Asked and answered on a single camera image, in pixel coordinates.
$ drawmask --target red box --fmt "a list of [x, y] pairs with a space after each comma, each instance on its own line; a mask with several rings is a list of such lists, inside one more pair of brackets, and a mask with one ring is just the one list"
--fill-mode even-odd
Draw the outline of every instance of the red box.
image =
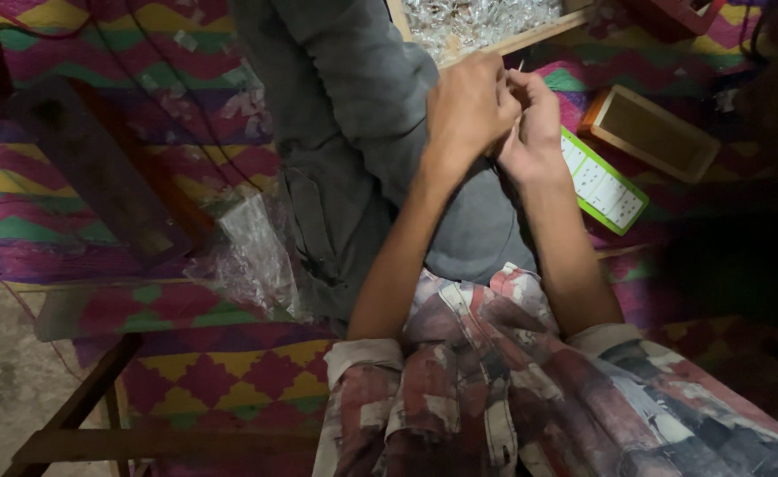
[[635, 12], [645, 30], [661, 42], [680, 42], [700, 37], [725, 5], [726, 0], [621, 0]]

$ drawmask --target clear plastic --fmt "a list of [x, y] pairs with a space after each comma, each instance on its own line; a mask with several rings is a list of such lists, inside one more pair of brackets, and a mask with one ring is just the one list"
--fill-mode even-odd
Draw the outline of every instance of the clear plastic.
[[301, 306], [299, 264], [287, 249], [286, 210], [270, 192], [239, 188], [218, 219], [208, 249], [190, 260], [185, 276], [269, 321], [310, 322]]
[[404, 0], [413, 39], [439, 63], [563, 15], [562, 0]]

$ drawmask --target wooden stool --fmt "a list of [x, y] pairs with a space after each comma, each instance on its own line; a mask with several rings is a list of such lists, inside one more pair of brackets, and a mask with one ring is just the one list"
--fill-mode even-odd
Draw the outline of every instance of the wooden stool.
[[[139, 458], [245, 457], [312, 451], [319, 437], [297, 430], [170, 430], [121, 428], [115, 380], [141, 347], [138, 333], [127, 334], [92, 370], [42, 430], [15, 452], [4, 477], [44, 474], [53, 462], [117, 461], [129, 477], [129, 461]], [[108, 429], [79, 428], [105, 399]]]

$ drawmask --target concrete floor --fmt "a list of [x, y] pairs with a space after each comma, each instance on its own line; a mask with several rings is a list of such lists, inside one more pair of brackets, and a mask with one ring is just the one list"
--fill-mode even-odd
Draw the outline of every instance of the concrete floor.
[[[42, 306], [41, 294], [25, 294], [34, 312]], [[70, 342], [57, 348], [72, 370], [76, 367]], [[53, 348], [37, 341], [30, 319], [6, 289], [0, 289], [0, 475], [15, 450], [42, 428], [76, 389], [79, 382], [60, 362]], [[91, 416], [85, 427], [100, 427]], [[54, 464], [45, 475], [97, 477], [110, 475], [106, 462]]]

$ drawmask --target plastic bag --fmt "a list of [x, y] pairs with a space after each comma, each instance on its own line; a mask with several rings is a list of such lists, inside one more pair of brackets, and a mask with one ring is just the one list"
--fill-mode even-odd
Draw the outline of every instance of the plastic bag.
[[236, 305], [259, 308], [267, 320], [310, 322], [298, 296], [299, 264], [287, 252], [283, 204], [269, 192], [240, 194], [218, 219], [207, 251], [191, 259], [184, 275]]

